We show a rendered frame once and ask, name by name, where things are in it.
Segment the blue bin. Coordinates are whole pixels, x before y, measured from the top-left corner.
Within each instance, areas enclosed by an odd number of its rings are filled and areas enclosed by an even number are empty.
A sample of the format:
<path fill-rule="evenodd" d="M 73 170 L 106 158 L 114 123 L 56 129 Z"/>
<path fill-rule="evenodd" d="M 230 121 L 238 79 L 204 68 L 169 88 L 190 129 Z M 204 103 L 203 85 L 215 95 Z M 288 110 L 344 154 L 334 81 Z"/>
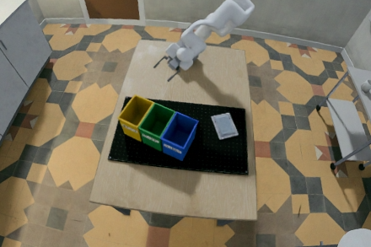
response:
<path fill-rule="evenodd" d="M 163 140 L 163 152 L 183 161 L 195 137 L 197 123 L 198 120 L 176 111 L 160 138 Z"/>

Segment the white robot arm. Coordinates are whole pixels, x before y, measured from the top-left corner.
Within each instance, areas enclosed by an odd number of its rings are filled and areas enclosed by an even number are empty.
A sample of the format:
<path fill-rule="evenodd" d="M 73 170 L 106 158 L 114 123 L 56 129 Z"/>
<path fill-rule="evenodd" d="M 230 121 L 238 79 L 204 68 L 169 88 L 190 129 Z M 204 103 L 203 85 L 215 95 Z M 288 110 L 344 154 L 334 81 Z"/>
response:
<path fill-rule="evenodd" d="M 176 56 L 168 66 L 172 70 L 178 70 L 181 61 L 190 62 L 195 56 L 206 50 L 207 45 L 204 41 L 211 35 L 212 30 L 220 37 L 224 37 L 236 26 L 242 25 L 254 9 L 255 5 L 250 0 L 226 0 L 206 19 L 197 20 L 186 29 L 180 37 L 185 43 L 185 47 L 181 47 L 176 52 Z M 200 27 L 195 31 L 195 34 L 193 30 L 199 25 Z"/>

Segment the yellow open-top bin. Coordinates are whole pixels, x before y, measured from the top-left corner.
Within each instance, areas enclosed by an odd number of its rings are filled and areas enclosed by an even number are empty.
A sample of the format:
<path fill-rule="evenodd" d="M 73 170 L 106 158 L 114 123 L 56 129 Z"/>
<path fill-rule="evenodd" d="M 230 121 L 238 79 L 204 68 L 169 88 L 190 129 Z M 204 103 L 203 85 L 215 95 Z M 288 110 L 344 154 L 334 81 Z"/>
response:
<path fill-rule="evenodd" d="M 142 141 L 141 132 L 138 127 L 152 108 L 153 104 L 153 101 L 134 94 L 124 110 L 117 117 L 125 134 L 140 142 Z"/>

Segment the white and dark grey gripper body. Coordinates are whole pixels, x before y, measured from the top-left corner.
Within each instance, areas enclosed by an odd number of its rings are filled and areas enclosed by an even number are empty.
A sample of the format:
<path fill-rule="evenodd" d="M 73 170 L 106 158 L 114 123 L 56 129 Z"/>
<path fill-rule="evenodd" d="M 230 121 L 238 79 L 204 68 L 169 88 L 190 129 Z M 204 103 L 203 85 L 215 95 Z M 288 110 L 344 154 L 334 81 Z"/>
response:
<path fill-rule="evenodd" d="M 180 47 L 176 44 L 173 43 L 171 46 L 169 46 L 166 49 L 166 53 L 173 59 L 176 56 L 176 52 L 180 49 Z M 183 70 L 187 70 L 191 65 L 193 64 L 193 61 L 191 60 L 190 62 L 183 62 L 181 61 L 179 66 Z"/>

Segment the green bin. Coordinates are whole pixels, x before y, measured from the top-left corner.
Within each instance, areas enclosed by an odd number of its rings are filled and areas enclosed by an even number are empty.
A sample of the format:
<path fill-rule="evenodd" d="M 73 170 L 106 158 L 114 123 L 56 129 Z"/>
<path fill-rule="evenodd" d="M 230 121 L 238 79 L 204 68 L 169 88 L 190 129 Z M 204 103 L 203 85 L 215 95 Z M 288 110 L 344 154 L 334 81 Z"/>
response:
<path fill-rule="evenodd" d="M 162 152 L 163 146 L 160 138 L 174 117 L 175 112 L 172 109 L 154 103 L 138 127 L 143 143 Z"/>

